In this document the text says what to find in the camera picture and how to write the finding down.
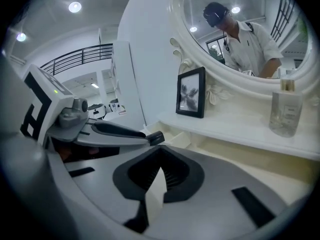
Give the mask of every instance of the white shirt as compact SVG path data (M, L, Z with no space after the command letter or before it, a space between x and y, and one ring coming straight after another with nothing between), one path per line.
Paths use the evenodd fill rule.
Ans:
M241 21L239 25L239 40L227 34L226 46L223 46L225 65L237 71L251 70L257 77L270 59L283 58L276 42L270 34L257 23L251 23L251 28Z

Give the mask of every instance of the railing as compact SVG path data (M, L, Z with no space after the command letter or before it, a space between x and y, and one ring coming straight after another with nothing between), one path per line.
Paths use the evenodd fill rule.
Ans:
M276 42L279 40L286 26L288 25L294 7L294 0L280 0L278 14L271 31L271 36Z
M111 59L113 44L101 44L74 50L55 58L40 68L56 75L73 67L100 60Z

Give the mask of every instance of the baseball cap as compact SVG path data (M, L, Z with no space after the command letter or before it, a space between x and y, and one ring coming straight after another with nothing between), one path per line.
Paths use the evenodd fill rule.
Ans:
M211 27L215 27L222 22L229 9L218 2L209 3L203 10L203 17Z

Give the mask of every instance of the man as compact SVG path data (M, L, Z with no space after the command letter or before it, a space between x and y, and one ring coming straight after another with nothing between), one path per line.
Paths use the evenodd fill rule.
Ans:
M226 32L223 43L225 65L234 70L251 70L256 77L271 78L281 66L283 58L270 34L257 23L240 22L218 2L211 2L203 10L208 24Z

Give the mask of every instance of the black picture frame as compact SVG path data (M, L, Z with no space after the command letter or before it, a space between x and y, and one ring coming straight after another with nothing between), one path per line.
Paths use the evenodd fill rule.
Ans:
M182 110L180 109L180 104L182 99L182 95L181 95L182 80L186 77L196 75L196 74L199 75L197 111ZM178 75L175 112L177 114L185 115L189 117L203 118L205 115L205 95L206 95L206 69L203 66Z

